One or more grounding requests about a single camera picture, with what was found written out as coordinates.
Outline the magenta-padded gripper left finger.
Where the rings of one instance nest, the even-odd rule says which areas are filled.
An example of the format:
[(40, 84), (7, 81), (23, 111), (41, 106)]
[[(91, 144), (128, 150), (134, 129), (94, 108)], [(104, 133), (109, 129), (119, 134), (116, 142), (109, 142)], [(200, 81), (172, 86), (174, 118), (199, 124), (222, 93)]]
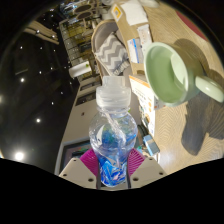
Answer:
[(97, 189), (99, 164), (94, 150), (89, 149), (80, 158), (72, 158), (59, 176), (78, 186)]

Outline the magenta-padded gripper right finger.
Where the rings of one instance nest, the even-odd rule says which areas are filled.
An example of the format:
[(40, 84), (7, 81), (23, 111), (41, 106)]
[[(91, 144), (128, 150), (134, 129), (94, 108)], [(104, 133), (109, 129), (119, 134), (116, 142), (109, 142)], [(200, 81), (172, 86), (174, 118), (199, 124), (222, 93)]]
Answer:
[(145, 157), (132, 149), (127, 159), (127, 180), (131, 189), (146, 186), (166, 176), (166, 172), (153, 157)]

